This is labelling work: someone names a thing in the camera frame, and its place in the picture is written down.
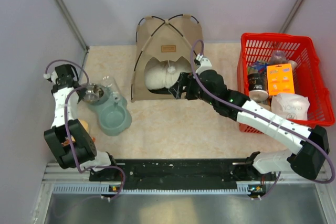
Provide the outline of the red plastic basket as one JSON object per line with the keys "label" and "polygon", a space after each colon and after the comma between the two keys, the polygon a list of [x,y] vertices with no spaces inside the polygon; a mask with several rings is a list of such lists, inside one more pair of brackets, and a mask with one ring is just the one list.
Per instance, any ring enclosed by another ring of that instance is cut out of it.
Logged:
{"label": "red plastic basket", "polygon": [[247,67],[258,60],[269,60],[272,52],[279,49],[285,52],[288,60],[298,64],[293,71],[295,92],[307,97],[310,102],[308,119],[294,122],[308,127],[326,127],[335,123],[330,93],[324,85],[320,71],[320,59],[309,37],[278,33],[244,33],[240,41],[241,51],[237,65],[239,92],[249,94]]}

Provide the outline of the clear plastic bottle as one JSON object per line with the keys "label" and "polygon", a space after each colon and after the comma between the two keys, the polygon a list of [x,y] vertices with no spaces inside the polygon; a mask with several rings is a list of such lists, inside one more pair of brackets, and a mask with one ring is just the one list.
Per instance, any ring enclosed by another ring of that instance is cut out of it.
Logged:
{"label": "clear plastic bottle", "polygon": [[120,100],[122,100],[120,88],[117,85],[117,82],[113,76],[103,77],[102,84],[106,88],[109,98],[113,102],[118,103]]}

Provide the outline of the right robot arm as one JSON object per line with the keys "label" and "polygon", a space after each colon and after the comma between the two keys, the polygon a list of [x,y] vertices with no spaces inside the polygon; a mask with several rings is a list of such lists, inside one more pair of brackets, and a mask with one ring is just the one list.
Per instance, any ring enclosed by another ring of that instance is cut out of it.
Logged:
{"label": "right robot arm", "polygon": [[327,183],[334,181],[335,168],[329,157],[325,128],[297,124],[270,112],[243,93],[228,89],[215,70],[201,74],[182,72],[168,91],[176,99],[185,94],[187,100],[202,100],[221,116],[251,126],[286,147],[273,153],[252,153],[245,163],[248,178],[256,180],[266,173],[294,172],[316,182],[322,166],[328,163],[331,177]]}

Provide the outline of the cream fluffy pillow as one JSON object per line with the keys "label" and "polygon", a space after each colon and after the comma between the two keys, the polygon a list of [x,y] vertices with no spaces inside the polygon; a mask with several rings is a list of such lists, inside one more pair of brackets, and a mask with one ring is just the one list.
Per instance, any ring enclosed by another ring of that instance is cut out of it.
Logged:
{"label": "cream fluffy pillow", "polygon": [[183,57],[175,63],[176,72],[169,74],[167,71],[168,61],[158,61],[156,58],[152,58],[147,63],[144,70],[144,83],[149,90],[158,90],[162,88],[170,88],[179,78],[181,72],[191,72],[190,63]]}

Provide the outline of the teal double pet bowl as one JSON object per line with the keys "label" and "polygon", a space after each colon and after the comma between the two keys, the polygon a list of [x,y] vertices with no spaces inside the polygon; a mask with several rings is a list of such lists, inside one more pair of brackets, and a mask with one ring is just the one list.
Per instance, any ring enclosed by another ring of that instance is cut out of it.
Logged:
{"label": "teal double pet bowl", "polygon": [[127,101],[122,96],[118,103],[113,102],[106,90],[106,101],[103,103],[87,103],[89,110],[97,116],[101,131],[107,136],[117,136],[130,127],[132,116],[127,109]]}

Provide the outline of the stainless steel bowl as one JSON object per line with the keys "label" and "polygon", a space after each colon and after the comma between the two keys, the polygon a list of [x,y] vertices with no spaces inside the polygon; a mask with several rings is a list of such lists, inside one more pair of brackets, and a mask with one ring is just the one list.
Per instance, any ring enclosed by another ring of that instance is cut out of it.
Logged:
{"label": "stainless steel bowl", "polygon": [[83,101],[95,104],[103,103],[106,101],[106,89],[104,86],[94,83],[89,83],[86,87],[85,95]]}

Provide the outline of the beige fabric pet tent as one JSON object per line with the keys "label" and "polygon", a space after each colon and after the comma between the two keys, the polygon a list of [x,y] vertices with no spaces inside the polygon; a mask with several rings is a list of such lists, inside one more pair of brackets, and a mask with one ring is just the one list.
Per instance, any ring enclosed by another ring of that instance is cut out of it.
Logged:
{"label": "beige fabric pet tent", "polygon": [[203,39],[199,21],[188,14],[178,14],[168,19],[157,16],[143,17],[135,33],[137,53],[131,79],[131,102],[141,100],[172,99],[167,91],[153,93],[144,83],[144,70],[150,59],[177,61],[181,57],[190,62],[190,52],[195,55],[200,47],[193,43]]}

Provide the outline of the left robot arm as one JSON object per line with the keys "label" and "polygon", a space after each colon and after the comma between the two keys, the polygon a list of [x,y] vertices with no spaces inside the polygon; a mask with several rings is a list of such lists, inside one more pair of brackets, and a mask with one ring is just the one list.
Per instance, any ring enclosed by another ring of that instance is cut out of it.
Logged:
{"label": "left robot arm", "polygon": [[53,72],[49,72],[51,65],[47,65],[44,73],[44,78],[53,84],[51,94],[55,102],[54,119],[44,132],[44,139],[62,169],[76,168],[80,173],[97,170],[107,180],[114,180],[119,174],[115,160],[109,153],[97,150],[78,119],[77,105],[86,90],[79,83],[79,65],[69,60],[62,62]]}

